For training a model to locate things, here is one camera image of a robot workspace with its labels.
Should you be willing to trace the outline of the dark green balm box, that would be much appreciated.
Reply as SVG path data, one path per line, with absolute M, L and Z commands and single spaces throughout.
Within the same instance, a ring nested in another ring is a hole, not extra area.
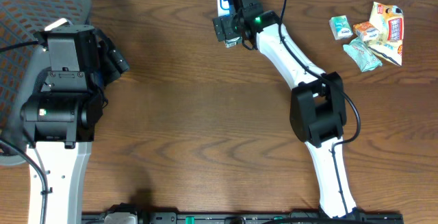
M 234 47 L 234 46 L 236 46 L 238 44 L 241 44 L 241 43 L 242 43 L 242 38 L 241 37 L 232 38 L 232 39 L 226 39 L 224 41 L 224 44 L 225 44 L 226 48 L 231 48 L 231 47 Z

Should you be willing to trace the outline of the small teal snack box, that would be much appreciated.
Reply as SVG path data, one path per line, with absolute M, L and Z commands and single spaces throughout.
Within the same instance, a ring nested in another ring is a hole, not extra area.
M 346 39 L 353 35 L 346 15 L 332 17 L 329 20 L 329 26 L 336 40 Z

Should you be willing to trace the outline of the small orange snack box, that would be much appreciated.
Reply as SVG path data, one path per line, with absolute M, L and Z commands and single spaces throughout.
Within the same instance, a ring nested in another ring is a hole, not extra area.
M 374 40 L 380 35 L 379 30 L 369 21 L 353 25 L 353 31 L 363 42 Z

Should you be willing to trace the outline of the teal snack pack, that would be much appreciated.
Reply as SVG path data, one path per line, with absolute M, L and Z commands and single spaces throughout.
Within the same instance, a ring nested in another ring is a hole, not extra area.
M 383 65 L 358 37 L 352 39 L 349 44 L 343 45 L 343 50 L 353 59 L 361 72 L 373 71 Z

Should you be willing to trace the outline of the yellow snack chip bag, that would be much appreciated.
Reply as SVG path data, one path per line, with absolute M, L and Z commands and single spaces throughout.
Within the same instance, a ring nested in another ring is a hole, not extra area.
M 402 66 L 403 11 L 396 5 L 374 2 L 369 22 L 379 31 L 377 38 L 367 42 L 370 51 L 396 66 Z

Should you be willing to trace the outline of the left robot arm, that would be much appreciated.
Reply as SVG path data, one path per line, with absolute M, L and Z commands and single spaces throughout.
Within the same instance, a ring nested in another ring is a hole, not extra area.
M 129 63 L 99 28 L 60 18 L 36 32 L 19 118 L 30 166 L 29 223 L 80 223 L 83 181 L 105 87 Z

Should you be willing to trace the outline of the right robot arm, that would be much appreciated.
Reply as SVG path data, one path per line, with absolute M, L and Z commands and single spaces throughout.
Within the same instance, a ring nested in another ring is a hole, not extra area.
M 290 89 L 289 121 L 305 144 L 318 179 L 320 209 L 329 218 L 346 218 L 357 208 L 346 176 L 343 146 L 346 104 L 338 73 L 316 66 L 289 36 L 283 14 L 264 10 L 260 0 L 217 0 L 213 19 L 218 41 L 242 44 L 267 57 Z

